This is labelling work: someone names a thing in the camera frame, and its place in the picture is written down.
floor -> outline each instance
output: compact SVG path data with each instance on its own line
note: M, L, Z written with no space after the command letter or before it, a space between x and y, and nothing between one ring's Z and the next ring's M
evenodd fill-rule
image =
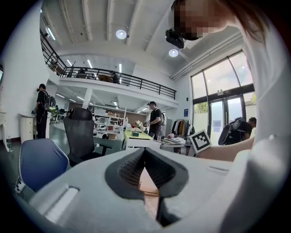
M57 124L54 126L50 126L50 139L54 141L54 143L65 153L70 153L70 147L68 143L68 139L65 133L65 128L63 124ZM94 138L95 143L102 144L102 139ZM112 149L106 150L106 155L118 152L121 150L122 141L118 140L108 140L107 144L112 146ZM9 187L14 192L15 182L18 178L18 159L19 159L19 151L20 151L21 143L13 142L12 148L13 152L7 152L4 145L0 144L0 168L4 175L6 176L6 180L8 182ZM103 147L100 146L95 149L95 152L102 153ZM33 192L27 187L21 192L21 197L28 201Z

handrail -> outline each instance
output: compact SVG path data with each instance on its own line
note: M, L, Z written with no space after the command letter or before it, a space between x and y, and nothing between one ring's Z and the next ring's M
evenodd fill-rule
M117 85L131 86L138 89L146 89L176 99L176 91L164 85L142 79L133 75L110 70L88 67L67 67L50 45L43 32L40 30L40 41L46 65L60 77L72 77L107 81Z

round ceiling light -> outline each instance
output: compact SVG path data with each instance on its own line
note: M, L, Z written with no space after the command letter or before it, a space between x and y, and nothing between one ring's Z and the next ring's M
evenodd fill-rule
M170 52L169 52L169 55L171 57L177 57L179 54L178 50L177 49L171 49Z
M118 39L124 39L126 38L126 32L124 30L118 30L116 36Z

woman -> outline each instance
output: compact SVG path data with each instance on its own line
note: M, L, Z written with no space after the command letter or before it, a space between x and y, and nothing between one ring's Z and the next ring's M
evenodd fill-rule
M239 151L251 149L261 139L273 134L290 134L291 104L283 104L291 100L290 30L280 20L281 15L276 15L275 3L272 11L266 4L259 0L175 0L172 6L174 29L184 38L194 39L221 31L228 25L240 29L257 96L255 139L210 147L198 157L233 161Z

brown hair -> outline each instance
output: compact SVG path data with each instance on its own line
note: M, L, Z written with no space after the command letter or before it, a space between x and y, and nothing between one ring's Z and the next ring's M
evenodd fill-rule
M261 8L255 3L255 0L214 0L218 4L226 6L232 14L240 21L246 34L256 41L259 41L256 32L259 31L265 41L265 23L264 14ZM176 5L184 4L186 0L175 0L171 9Z

